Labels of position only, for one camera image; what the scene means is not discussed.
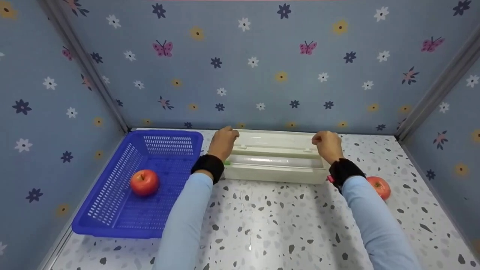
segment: red apple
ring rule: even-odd
[[[138,196],[148,196],[158,189],[158,176],[152,170],[141,170],[136,172],[130,179],[130,187]]]
[[[369,176],[367,177],[367,181],[372,185],[372,187],[384,201],[386,201],[388,197],[390,197],[390,186],[383,178],[377,176]]]

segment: light blue sleeve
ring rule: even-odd
[[[375,270],[421,270],[402,228],[364,177],[348,178],[342,193]]]
[[[193,270],[212,187],[207,175],[190,175],[168,216],[153,270]]]

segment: speckled white surface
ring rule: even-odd
[[[206,151],[214,131],[199,132]],[[388,181],[387,205],[424,269],[477,268],[393,136],[343,135],[343,148],[368,176]],[[73,233],[52,269],[151,269],[160,241]],[[372,264],[350,209],[330,184],[225,180],[214,186],[205,213],[196,269],[369,270]]]

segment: blue plastic basket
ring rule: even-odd
[[[202,142],[198,132],[130,132],[73,219],[73,231],[102,237],[160,238]],[[143,169],[154,170],[160,179],[159,191],[149,197],[139,197],[130,189],[130,178]]]

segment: blue floral wallpaper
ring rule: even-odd
[[[36,269],[123,136],[37,1],[0,0],[0,269]]]
[[[480,255],[480,60],[406,142],[451,216]]]
[[[470,0],[63,0],[130,126],[393,134],[480,22]]]

